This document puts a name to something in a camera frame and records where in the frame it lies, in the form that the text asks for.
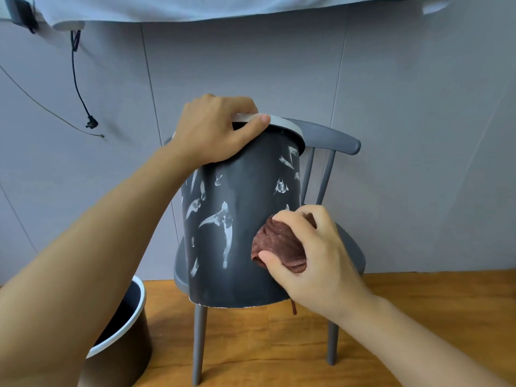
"trash can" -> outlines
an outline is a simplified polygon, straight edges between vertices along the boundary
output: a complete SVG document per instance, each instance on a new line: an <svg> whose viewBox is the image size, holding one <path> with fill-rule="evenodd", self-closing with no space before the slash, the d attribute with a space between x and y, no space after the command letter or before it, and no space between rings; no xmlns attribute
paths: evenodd
<svg viewBox="0 0 516 387"><path fill-rule="evenodd" d="M238 114L235 130L255 115ZM271 116L267 129L224 162L197 169L181 187L190 300L208 307L263 306L288 299L251 260L271 214L300 206L300 128Z"/></svg>
<svg viewBox="0 0 516 387"><path fill-rule="evenodd" d="M92 347L79 387L130 387L144 373L152 354L143 282L132 278L113 318Z"/></svg>

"floor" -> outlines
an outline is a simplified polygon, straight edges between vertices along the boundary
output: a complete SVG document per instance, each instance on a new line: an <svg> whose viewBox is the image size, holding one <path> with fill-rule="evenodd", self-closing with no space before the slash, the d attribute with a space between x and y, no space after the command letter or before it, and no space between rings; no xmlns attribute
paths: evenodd
<svg viewBox="0 0 516 387"><path fill-rule="evenodd" d="M516 384L516 269L469 273L366 274L371 290ZM173 281L147 281L154 343L138 387L191 383L194 306ZM210 309L203 386L399 386L346 333L338 363L325 362L326 320L289 302L243 310Z"/></svg>

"black cable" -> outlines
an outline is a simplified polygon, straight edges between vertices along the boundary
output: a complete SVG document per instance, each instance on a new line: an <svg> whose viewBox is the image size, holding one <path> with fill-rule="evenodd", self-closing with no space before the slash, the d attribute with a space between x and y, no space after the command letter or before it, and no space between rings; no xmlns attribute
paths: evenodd
<svg viewBox="0 0 516 387"><path fill-rule="evenodd" d="M75 84L75 91L77 92L77 95L79 96L79 99L81 100L81 103L83 104L84 110L86 111L86 114L88 115L88 124L86 125L86 127L90 128L90 129L94 129L99 125L99 123L88 111L88 108L86 107L86 104L84 103L83 97L81 96L81 93L79 92L79 88L77 87L77 78L75 77L74 53L79 49L80 40L81 40L81 30L77 30L75 32L75 35L74 35L73 31L70 31L70 42L72 43L73 83Z"/></svg>
<svg viewBox="0 0 516 387"><path fill-rule="evenodd" d="M20 89L20 91L22 91L25 95L27 95L29 97L29 99L31 99L34 103L36 103L39 107L41 107L43 110L45 111L48 111L50 114L52 114L53 116L55 116L56 118L60 119L61 121L63 121L64 123L66 123L67 125L70 125L71 127L73 127L75 130L78 130L80 131L81 133L84 133L84 134L87 134L88 136L95 136L95 137L106 137L104 136L103 134L93 134L93 133L88 133L84 130L81 130L79 129L78 127L72 125L70 122L68 122L66 119L64 118L61 118L59 115L55 114L55 112L51 111L51 110L48 110L44 105L42 105L41 103L39 103L35 98L33 98L32 96L29 95L29 93L24 90L12 77L9 73L7 73L7 71L3 68L2 65L0 65L0 69L3 71L3 73L5 73L5 75Z"/></svg>

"white cloth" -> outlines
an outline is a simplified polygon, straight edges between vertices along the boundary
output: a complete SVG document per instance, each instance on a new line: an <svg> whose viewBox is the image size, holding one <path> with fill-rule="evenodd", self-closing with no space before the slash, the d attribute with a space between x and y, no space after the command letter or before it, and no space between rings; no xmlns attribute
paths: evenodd
<svg viewBox="0 0 516 387"><path fill-rule="evenodd" d="M35 0L35 5L48 24L65 29L69 22L192 22L360 1L370 0ZM425 0L423 12L440 10L448 1Z"/></svg>

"cloth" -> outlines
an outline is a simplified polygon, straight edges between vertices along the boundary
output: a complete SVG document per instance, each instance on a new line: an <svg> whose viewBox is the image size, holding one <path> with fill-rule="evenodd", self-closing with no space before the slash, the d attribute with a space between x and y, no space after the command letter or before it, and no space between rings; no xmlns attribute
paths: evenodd
<svg viewBox="0 0 516 387"><path fill-rule="evenodd" d="M35 0L46 22L66 30L74 22L193 22L323 8L370 0ZM449 0L423 0L422 12L436 12Z"/></svg>
<svg viewBox="0 0 516 387"><path fill-rule="evenodd" d="M314 216L309 213L304 218L317 228ZM281 263L293 273L302 273L306 269L306 254L303 244L299 241L292 229L281 221L273 220L270 216L259 229L251 247L251 259L266 268L258 254L260 251L270 251L276 255Z"/></svg>

